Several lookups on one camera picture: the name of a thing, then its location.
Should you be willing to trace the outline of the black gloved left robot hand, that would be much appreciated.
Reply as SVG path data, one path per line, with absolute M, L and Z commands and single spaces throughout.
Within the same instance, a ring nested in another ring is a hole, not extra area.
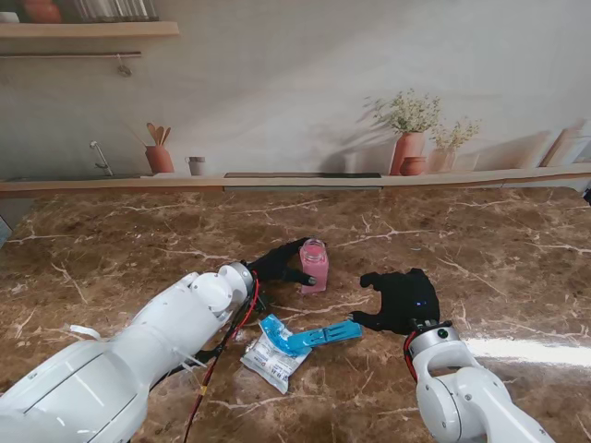
M 299 269 L 288 266 L 291 258 L 299 253 L 299 249 L 309 237 L 303 237 L 293 242 L 278 246 L 262 257 L 257 258 L 246 267 L 255 272 L 260 282 L 285 281 L 298 283 L 304 286 L 314 286 L 317 283 L 315 277 L 306 274 Z

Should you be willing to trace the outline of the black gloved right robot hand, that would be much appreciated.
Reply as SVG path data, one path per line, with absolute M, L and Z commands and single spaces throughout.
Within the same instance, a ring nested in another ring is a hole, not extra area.
M 361 276 L 360 286 L 371 286 L 381 297 L 377 314 L 362 311 L 349 314 L 352 321 L 367 329 L 409 335 L 415 324 L 440 321 L 439 299 L 422 269 L 412 268 L 406 273 L 370 272 Z

